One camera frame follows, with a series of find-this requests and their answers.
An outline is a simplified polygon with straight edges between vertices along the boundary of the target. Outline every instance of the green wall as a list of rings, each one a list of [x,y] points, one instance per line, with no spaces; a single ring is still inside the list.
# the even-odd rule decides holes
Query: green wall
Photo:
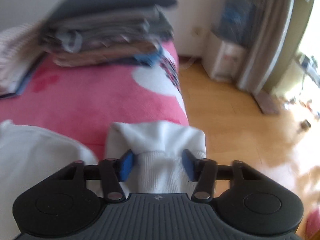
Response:
[[[310,0],[309,2],[305,0],[294,0],[292,16],[281,53],[271,75],[263,87],[266,92],[271,92],[280,82],[282,75],[289,67],[290,60],[293,58],[307,27],[313,2],[314,0]]]

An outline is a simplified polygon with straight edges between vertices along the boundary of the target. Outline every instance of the circular cover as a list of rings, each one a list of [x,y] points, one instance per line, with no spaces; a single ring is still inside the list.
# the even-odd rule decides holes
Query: circular cover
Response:
[[[295,230],[303,216],[303,205],[279,184],[247,180],[221,194],[217,212],[227,224],[242,232],[269,236]]]
[[[75,233],[97,218],[99,198],[72,180],[51,180],[20,195],[13,216],[22,232],[41,237]]]

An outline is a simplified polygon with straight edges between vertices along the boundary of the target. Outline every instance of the wall outlet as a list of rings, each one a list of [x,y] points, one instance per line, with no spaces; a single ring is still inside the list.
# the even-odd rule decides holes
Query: wall outlet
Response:
[[[202,27],[200,27],[200,26],[193,26],[191,29],[191,35],[193,37],[201,37],[202,32],[203,32],[203,30],[202,30]]]

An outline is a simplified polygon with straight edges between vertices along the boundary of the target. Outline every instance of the pink blanket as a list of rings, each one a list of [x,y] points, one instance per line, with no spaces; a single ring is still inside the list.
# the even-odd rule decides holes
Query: pink blanket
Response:
[[[173,43],[166,58],[176,63]],[[35,125],[80,141],[103,157],[112,122],[167,120],[188,125],[174,77],[160,64],[62,68],[47,57],[25,92],[0,100],[0,122]]]

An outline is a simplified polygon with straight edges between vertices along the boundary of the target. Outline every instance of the gray curtain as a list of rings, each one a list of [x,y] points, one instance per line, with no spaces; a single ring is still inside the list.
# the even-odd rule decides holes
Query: gray curtain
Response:
[[[253,1],[258,8],[252,28],[253,42],[236,80],[236,86],[257,95],[279,57],[294,0]]]

